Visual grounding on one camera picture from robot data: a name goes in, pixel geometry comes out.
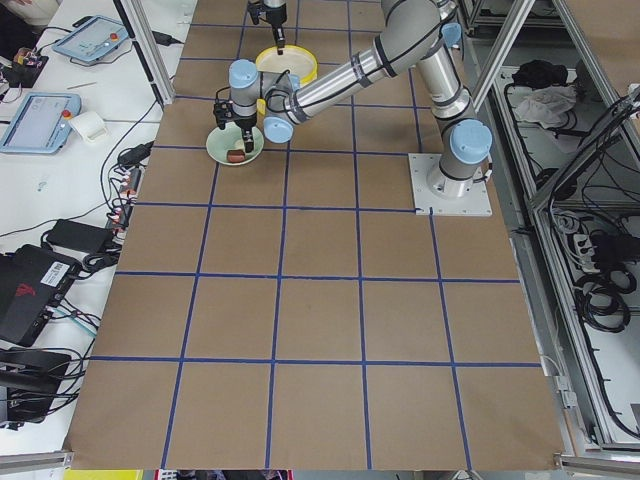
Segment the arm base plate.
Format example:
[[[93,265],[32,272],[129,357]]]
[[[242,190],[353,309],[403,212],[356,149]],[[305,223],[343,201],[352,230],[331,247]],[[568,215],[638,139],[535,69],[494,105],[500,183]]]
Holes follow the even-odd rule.
[[[482,167],[467,180],[440,170],[440,154],[410,153],[409,173],[417,215],[490,217],[493,213]]]

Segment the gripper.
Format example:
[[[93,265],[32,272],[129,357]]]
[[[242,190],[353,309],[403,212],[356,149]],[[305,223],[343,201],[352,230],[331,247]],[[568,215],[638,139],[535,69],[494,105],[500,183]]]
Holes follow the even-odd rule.
[[[274,38],[274,44],[276,47],[276,52],[278,54],[283,54],[285,47],[285,33],[283,29],[283,25],[286,23],[288,19],[287,8],[286,7],[278,7],[278,8],[267,8],[266,9],[266,20],[272,27],[272,34]]]
[[[254,138],[253,128],[257,124],[257,115],[239,116],[235,120],[235,124],[242,131],[243,149],[246,153],[251,153],[254,150]]]

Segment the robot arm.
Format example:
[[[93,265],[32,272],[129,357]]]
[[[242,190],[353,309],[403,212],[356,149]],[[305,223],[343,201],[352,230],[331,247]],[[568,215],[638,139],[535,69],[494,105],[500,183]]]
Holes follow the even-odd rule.
[[[443,198],[461,198],[487,158],[492,133],[478,120],[471,94],[463,84],[446,36],[458,30],[452,1],[398,0],[381,4],[384,29],[372,46],[300,88],[287,71],[265,72],[252,61],[234,61],[228,74],[230,97],[216,100],[219,128],[228,123],[241,131],[247,152],[254,148],[257,102],[263,100],[265,137],[273,143],[291,140],[295,126],[374,83],[416,68],[433,102],[444,152],[427,175],[429,189]]]
[[[287,21],[287,3],[285,0],[264,0],[263,6],[265,19],[272,29],[277,54],[281,55],[286,44],[284,24]]]

